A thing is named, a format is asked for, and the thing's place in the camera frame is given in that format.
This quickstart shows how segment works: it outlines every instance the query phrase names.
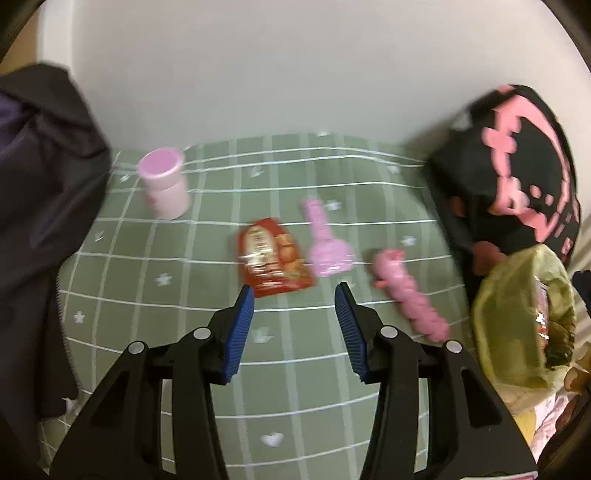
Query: pink caterpillar toy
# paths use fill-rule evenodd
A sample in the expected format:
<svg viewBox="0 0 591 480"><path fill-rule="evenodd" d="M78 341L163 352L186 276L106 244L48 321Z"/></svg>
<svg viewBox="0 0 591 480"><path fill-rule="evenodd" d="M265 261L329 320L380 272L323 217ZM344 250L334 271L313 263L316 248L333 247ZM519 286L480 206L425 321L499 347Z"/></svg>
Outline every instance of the pink caterpillar toy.
<svg viewBox="0 0 591 480"><path fill-rule="evenodd" d="M417 290L417 282L404 268L404 252L382 250L374 258L374 272L381 278L374 286L387 288L391 297L400 302L400 310L413 323L413 328L427 335L432 342L449 339L449 324L437 313L427 296Z"/></svg>

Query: yellow plastic bag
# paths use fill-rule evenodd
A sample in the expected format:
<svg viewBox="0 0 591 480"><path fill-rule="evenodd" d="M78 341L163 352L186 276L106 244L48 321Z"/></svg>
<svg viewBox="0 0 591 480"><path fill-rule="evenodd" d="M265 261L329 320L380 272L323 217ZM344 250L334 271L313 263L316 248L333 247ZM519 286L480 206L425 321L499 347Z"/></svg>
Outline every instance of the yellow plastic bag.
<svg viewBox="0 0 591 480"><path fill-rule="evenodd" d="M547 287L548 343L538 332L537 284ZM556 254L543 244L496 265L482 282L472 321L485 375L512 413L560 389L574 348L574 298Z"/></svg>

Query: pink cup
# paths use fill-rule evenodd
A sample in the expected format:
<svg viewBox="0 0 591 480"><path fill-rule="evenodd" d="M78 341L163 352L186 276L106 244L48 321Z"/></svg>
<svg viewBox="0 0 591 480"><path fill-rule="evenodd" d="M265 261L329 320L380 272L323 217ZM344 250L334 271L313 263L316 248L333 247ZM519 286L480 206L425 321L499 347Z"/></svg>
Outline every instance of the pink cup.
<svg viewBox="0 0 591 480"><path fill-rule="evenodd" d="M146 197L156 217L173 220L189 208L187 179L182 174L184 155L176 148L159 148L138 163Z"/></svg>

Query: green tablecloth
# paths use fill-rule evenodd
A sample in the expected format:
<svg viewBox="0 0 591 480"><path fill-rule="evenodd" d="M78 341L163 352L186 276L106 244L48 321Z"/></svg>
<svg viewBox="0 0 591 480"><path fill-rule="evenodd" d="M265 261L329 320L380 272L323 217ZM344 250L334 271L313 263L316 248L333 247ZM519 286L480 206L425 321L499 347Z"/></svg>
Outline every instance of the green tablecloth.
<svg viewBox="0 0 591 480"><path fill-rule="evenodd" d="M232 304L241 286L236 234L274 216L303 252L311 232L301 203L318 197L358 263L307 290L258 299L238 375L213 386L233 480L358 479L378 387L353 374L333 309L346 280L384 323L410 328L369 271L377 249L401 248L408 271L468 346L465 292L441 230L424 204L423 162L390 145L328 134L277 135L185 150L192 207L154 221L135 165L145 152L114 152L109 194L79 253L62 268L61 302L82 402L127 344L175 342ZM163 394L164 467L174 471L171 384ZM428 402L421 384L417 469L426 462ZM44 422L48 460L74 414Z"/></svg>

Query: pink toy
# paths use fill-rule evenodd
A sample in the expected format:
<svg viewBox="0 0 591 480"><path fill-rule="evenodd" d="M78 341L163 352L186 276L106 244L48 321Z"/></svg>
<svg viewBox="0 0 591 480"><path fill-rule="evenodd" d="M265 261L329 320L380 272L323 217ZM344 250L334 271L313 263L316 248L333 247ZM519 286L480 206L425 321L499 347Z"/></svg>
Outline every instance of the pink toy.
<svg viewBox="0 0 591 480"><path fill-rule="evenodd" d="M374 272L381 278L374 286L387 288L400 309L413 323L413 328L432 342L449 339L449 324L430 306L427 296L417 290L417 282L404 268L404 252L382 250L374 258Z"/></svg>
<svg viewBox="0 0 591 480"><path fill-rule="evenodd" d="M347 242L333 237L330 227L326 224L322 202L307 200L305 207L314 236L314 244L308 250L308 260L312 264L314 275L328 277L351 270L355 255Z"/></svg>
<svg viewBox="0 0 591 480"><path fill-rule="evenodd" d="M146 197L159 219L173 220L189 208L189 187L181 172L183 158L176 148L159 148L138 163Z"/></svg>

